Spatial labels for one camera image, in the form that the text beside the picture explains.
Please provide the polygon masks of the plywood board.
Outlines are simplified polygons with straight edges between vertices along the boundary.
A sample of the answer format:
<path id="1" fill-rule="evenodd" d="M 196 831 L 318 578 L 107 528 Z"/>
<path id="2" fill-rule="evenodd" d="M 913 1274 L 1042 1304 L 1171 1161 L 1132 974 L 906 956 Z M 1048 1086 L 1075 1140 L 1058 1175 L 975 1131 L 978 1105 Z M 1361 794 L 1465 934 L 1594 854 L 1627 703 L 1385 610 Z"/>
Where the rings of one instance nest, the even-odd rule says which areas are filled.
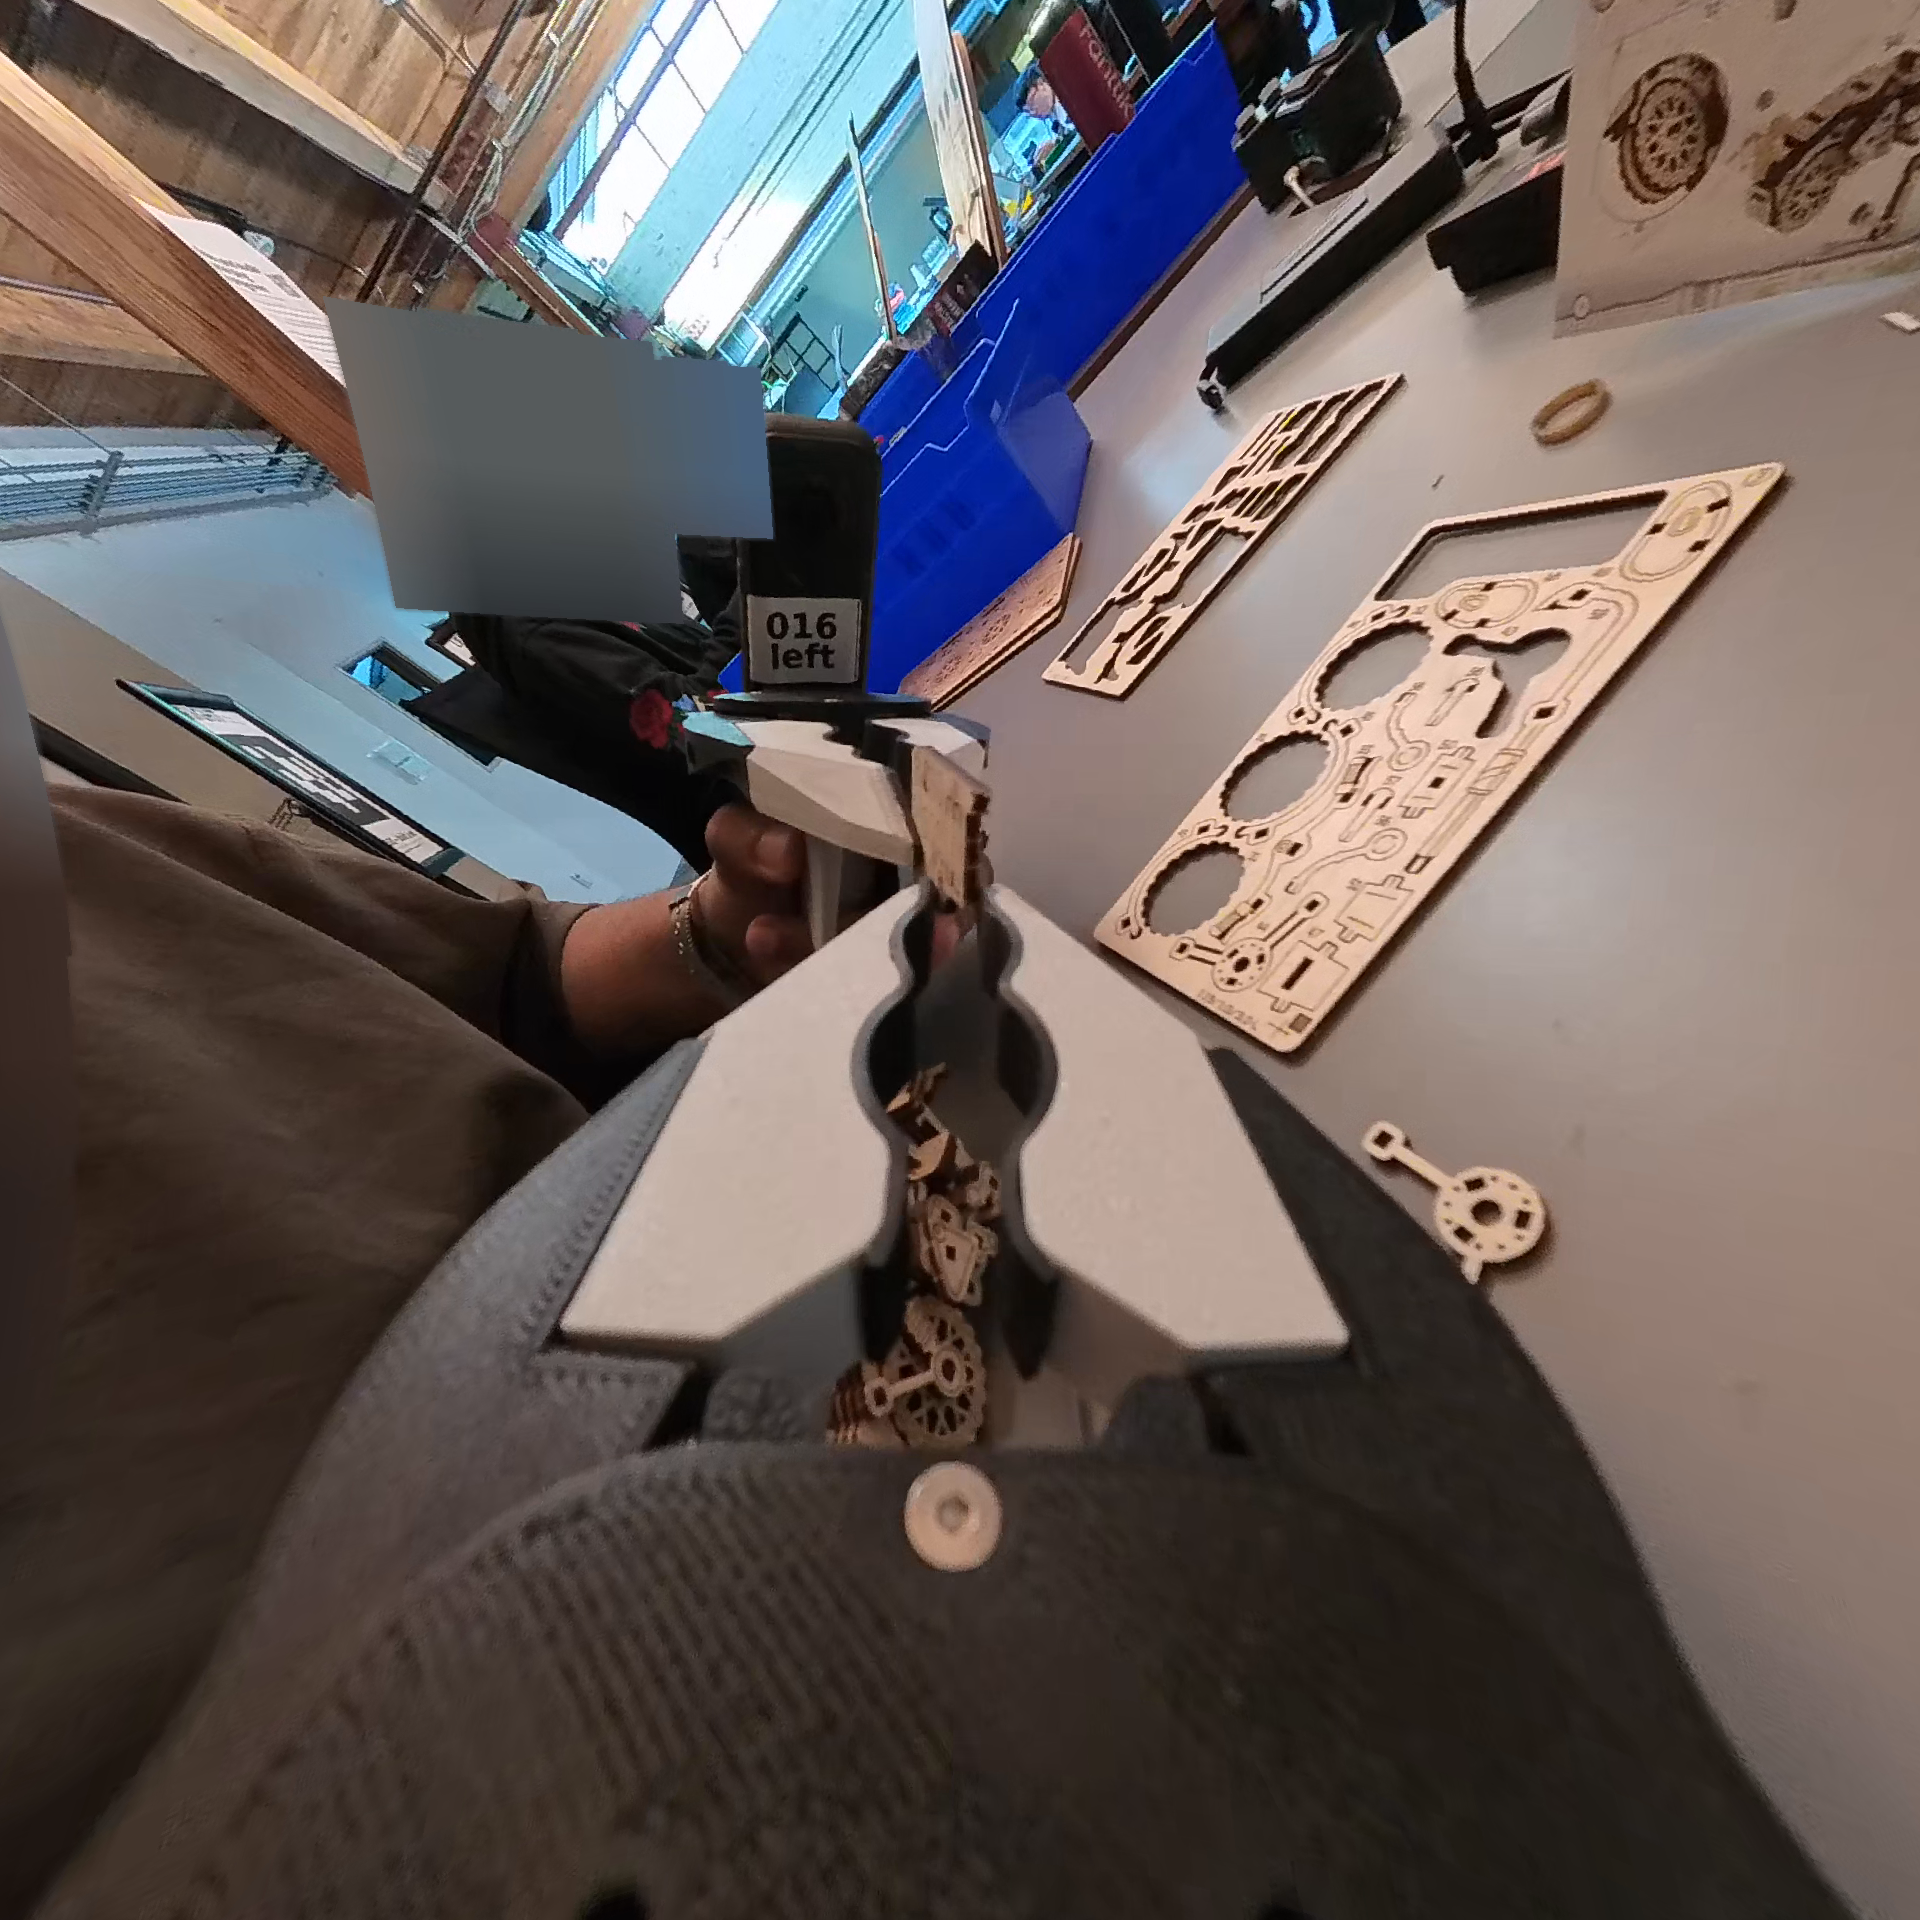
<path id="1" fill-rule="evenodd" d="M 992 273 L 1000 273 L 1006 268 L 1011 249 L 969 43 L 964 34 L 951 28 L 947 2 L 913 2 L 911 15 L 928 131 L 951 217 L 951 240 L 960 254 L 983 249 Z"/>

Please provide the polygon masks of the white paper sign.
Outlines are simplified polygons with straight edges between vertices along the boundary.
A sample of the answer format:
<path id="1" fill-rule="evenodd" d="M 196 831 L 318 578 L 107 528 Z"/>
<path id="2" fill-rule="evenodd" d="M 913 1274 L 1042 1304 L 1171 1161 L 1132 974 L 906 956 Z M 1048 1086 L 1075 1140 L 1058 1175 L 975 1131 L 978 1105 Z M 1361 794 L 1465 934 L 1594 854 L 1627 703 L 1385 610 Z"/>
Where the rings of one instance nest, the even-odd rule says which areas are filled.
<path id="1" fill-rule="evenodd" d="M 327 311 L 268 252 L 222 224 L 161 208 L 152 214 L 318 369 L 345 382 Z"/>

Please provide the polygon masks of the person's left hand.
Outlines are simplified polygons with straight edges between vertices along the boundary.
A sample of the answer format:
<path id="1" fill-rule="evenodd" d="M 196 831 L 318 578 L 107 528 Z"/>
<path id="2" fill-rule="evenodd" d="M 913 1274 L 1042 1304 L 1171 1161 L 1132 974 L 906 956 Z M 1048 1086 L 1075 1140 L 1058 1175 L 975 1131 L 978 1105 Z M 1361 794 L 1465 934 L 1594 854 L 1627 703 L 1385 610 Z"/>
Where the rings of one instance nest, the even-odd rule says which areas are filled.
<path id="1" fill-rule="evenodd" d="M 708 953 L 752 990 L 812 959 L 807 836 L 737 801 L 708 819 L 706 851 L 699 920 Z"/>

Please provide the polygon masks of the black framed sign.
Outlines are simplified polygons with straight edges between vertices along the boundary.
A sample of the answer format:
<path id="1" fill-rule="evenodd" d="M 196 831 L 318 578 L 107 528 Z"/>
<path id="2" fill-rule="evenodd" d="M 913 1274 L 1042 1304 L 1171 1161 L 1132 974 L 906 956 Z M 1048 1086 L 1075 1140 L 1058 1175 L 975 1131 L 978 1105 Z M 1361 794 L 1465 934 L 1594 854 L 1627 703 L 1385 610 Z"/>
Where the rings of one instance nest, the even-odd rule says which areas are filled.
<path id="1" fill-rule="evenodd" d="M 119 680 L 118 686 L 230 759 L 248 767 L 283 798 L 314 814 L 352 846 L 433 881 L 452 876 L 465 854 L 332 769 L 235 699 L 201 688 Z"/>

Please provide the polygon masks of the metal railing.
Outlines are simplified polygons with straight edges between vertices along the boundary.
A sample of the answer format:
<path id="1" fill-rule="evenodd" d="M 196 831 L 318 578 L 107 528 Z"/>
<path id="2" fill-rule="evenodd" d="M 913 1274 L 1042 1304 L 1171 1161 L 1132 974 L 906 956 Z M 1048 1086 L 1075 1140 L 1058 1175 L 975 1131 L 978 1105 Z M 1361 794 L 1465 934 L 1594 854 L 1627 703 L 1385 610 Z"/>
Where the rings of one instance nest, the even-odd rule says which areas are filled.
<path id="1" fill-rule="evenodd" d="M 274 432 L 2 427 L 2 543 L 92 538 L 337 495 L 337 476 Z"/>

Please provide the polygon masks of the wooden puzzle sheet round holes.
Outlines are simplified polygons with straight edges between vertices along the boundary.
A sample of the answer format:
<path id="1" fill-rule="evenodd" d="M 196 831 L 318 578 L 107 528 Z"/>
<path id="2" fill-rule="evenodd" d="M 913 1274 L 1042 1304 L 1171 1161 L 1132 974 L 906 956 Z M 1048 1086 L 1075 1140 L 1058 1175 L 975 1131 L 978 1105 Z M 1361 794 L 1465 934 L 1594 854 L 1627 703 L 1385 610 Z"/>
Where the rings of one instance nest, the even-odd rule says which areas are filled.
<path id="1" fill-rule="evenodd" d="M 1430 522 L 1095 926 L 1110 956 L 1292 1054 L 1786 486 L 1778 463 Z M 1430 546 L 1640 513 L 1580 567 L 1393 584 Z"/>

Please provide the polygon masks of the partly built wooden model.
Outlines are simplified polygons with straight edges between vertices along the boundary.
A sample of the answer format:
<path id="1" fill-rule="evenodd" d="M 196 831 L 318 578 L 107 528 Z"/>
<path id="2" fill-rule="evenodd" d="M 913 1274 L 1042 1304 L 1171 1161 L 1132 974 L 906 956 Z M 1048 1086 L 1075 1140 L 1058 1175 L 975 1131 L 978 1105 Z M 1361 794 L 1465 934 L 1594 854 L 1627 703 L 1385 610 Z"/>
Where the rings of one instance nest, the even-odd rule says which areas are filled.
<path id="1" fill-rule="evenodd" d="M 906 1147 L 904 1240 L 880 1278 L 886 1343 L 836 1382 L 825 1440 L 860 1449 L 971 1449 L 987 1427 L 987 1280 L 1001 1254 L 1001 1179 L 937 1113 L 947 1065 L 913 1073 L 886 1107 Z"/>

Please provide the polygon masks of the black stand with flat base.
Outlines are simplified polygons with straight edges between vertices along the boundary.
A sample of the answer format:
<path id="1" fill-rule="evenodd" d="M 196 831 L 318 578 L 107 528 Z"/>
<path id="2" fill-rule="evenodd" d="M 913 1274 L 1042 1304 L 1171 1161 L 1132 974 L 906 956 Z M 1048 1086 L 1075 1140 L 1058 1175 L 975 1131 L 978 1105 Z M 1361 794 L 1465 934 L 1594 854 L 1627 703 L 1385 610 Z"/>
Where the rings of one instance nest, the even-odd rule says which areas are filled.
<path id="1" fill-rule="evenodd" d="M 1435 123 L 1454 156 L 1475 168 L 1497 156 L 1529 108 L 1552 105 L 1566 91 L 1577 4 L 1465 2 L 1447 20 L 1456 91 Z"/>

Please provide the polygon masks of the wooden beam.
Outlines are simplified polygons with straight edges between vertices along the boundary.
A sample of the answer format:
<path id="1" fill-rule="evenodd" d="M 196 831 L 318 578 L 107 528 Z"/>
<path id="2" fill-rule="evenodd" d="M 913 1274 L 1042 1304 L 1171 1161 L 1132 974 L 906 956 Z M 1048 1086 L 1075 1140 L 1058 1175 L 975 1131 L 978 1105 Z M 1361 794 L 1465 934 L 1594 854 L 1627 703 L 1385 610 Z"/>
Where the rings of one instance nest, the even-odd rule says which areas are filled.
<path id="1" fill-rule="evenodd" d="M 186 242 L 152 179 L 10 58 L 2 211 L 350 492 L 370 492 L 345 385 Z"/>

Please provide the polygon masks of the printed instruction booklet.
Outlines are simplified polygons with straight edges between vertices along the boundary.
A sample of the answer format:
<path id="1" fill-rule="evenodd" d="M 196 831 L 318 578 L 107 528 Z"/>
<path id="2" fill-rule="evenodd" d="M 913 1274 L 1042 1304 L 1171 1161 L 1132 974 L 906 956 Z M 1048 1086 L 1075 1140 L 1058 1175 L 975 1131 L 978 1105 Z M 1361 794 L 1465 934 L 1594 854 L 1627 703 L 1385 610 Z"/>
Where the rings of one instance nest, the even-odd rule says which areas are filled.
<path id="1" fill-rule="evenodd" d="M 1915 273 L 1915 2 L 1586 2 L 1572 55 L 1559 337 Z"/>

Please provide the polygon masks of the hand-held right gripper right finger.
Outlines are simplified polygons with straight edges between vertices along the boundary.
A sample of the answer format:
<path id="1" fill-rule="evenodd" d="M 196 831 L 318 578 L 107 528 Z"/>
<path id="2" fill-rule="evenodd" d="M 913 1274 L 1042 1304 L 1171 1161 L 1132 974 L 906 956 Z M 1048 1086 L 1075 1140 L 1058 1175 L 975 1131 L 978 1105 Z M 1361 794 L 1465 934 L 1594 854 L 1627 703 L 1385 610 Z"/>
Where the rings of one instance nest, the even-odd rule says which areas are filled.
<path id="1" fill-rule="evenodd" d="M 1001 1334 L 1023 1376 L 1329 1361 L 1348 1326 L 1188 1027 L 1009 888 L 977 929 L 998 1078 Z"/>

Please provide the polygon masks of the dark red box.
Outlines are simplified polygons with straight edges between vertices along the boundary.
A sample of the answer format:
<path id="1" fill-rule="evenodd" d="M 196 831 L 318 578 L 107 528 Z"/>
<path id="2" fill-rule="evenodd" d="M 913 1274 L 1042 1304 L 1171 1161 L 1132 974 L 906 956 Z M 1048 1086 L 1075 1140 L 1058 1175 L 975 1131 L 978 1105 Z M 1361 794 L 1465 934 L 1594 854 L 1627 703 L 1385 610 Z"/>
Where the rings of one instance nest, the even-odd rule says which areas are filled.
<path id="1" fill-rule="evenodd" d="M 1089 4 L 1048 4 L 1031 33 L 1031 48 L 1044 83 L 1090 153 L 1134 123 L 1134 91 Z"/>

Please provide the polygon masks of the blue plastic bin notched wall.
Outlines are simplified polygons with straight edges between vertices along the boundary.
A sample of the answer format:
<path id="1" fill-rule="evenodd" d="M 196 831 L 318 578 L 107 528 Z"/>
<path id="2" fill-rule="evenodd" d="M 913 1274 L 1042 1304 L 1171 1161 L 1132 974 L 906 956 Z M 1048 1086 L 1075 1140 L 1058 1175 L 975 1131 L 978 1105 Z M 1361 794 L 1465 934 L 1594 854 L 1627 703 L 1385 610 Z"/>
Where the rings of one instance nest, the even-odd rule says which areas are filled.
<path id="1" fill-rule="evenodd" d="M 906 675 L 1076 524 L 1090 432 L 1018 304 L 883 454 L 868 686 Z"/>

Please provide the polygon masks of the long blue plastic bin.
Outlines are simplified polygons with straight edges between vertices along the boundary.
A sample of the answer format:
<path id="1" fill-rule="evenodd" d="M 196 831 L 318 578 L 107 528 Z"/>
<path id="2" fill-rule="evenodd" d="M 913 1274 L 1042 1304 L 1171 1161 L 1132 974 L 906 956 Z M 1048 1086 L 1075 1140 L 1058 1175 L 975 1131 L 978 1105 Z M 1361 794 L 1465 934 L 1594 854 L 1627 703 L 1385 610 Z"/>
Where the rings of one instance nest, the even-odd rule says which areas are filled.
<path id="1" fill-rule="evenodd" d="M 1204 33 L 1140 98 L 1044 211 L 1011 263 L 932 352 L 913 354 L 863 414 L 899 439 L 975 348 L 1011 316 L 1041 350 L 1041 369 L 1080 392 L 1111 338 L 1246 193 L 1232 153 L 1240 94 L 1217 36 Z"/>

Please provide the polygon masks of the small slotted wooden puzzle panel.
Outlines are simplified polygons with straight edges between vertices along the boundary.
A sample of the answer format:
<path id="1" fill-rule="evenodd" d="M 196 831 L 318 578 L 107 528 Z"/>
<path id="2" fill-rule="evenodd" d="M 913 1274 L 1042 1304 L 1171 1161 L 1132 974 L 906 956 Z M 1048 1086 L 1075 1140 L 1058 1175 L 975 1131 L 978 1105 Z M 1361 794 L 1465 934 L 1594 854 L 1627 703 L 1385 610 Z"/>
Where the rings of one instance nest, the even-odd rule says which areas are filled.
<path id="1" fill-rule="evenodd" d="M 975 916 L 987 890 L 991 790 L 955 756 L 915 747 L 908 776 L 908 819 L 919 843 L 919 871 L 937 898 Z"/>

